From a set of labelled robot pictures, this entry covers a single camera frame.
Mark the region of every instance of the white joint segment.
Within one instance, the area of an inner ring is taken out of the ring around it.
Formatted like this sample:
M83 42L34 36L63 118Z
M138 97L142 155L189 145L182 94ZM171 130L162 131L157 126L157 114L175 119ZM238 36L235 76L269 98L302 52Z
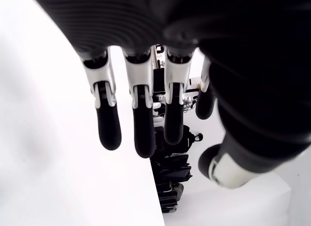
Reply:
M130 94L133 98L132 107L136 109L138 107L137 102L137 85L145 85L145 95L146 96L146 106L148 108L152 108L152 94L154 89L154 72L152 67L152 59L151 56L149 59L140 64L134 64L129 62L125 58L126 72L128 84L130 87Z
M225 153L219 162L213 159L208 168L210 179L229 189L238 188L259 175L242 168L228 153Z
M206 92L209 85L210 60L205 56L201 72L201 91Z
M173 89L173 83L181 84L181 92L185 93L187 90L187 84L189 80L190 66L192 58L187 63L174 63L168 59L167 50L165 50L165 68L164 68L164 86L166 103L172 103L172 94L170 93Z
M99 98L99 90L97 86L97 82L100 81L105 81L105 86L106 86L106 93L107 93L107 99L108 103L111 107L113 107L116 104L116 83L115 83L115 78L113 75L113 69L111 65L111 59L110 59L110 47L107 49L107 55L108 55L108 60L107 63L100 68L97 69L90 69L86 67L84 64L84 69L86 71L86 76L88 80L88 84L91 88L91 92L95 97L95 107L100 108L101 103L100 103L100 98Z

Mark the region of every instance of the white table surface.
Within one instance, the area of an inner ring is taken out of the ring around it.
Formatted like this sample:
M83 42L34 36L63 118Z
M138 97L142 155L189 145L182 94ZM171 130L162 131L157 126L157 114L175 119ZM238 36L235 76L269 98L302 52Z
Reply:
M150 162L134 148L120 48L122 143L111 152L79 57L38 4L0 0L0 27L0 225L163 226Z

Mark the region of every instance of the white wall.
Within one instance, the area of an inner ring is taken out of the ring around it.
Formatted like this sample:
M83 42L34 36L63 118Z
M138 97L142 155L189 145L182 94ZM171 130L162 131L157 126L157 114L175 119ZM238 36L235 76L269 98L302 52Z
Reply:
M311 151L297 157L275 172L292 188L290 226L311 225Z

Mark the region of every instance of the robotic hand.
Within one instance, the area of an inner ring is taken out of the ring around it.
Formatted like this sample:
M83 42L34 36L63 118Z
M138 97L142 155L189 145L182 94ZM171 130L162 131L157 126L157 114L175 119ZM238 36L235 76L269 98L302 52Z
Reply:
M155 150L150 47L166 46L165 139L182 137L183 93L193 51L205 54L196 114L215 98L226 136L199 160L217 184L237 188L295 158L311 143L311 0L37 0L80 56L103 146L121 129L109 46L123 48L133 98L135 147Z

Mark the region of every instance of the black fingertip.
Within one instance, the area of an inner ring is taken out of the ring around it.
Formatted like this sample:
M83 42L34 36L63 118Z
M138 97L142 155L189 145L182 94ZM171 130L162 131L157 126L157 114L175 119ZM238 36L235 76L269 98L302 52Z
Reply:
M215 94L211 90L210 86L207 88L206 92L202 92L200 90L195 106L196 116L202 120L208 119L213 113L215 100Z
M183 137L184 106L179 104L178 98L173 98L171 104L165 107L164 139L170 145L178 144Z
M108 102L101 102L96 111L101 144L108 150L116 150L122 140L117 105L110 107Z
M199 158L199 162L198 162L199 170L208 179L210 179L208 175L209 165L211 161L213 160L213 158L217 156L219 149L220 149L220 144L211 146L210 148L206 149Z
M136 152L142 158L150 158L156 150L152 108L139 104L137 109L133 109L133 114Z

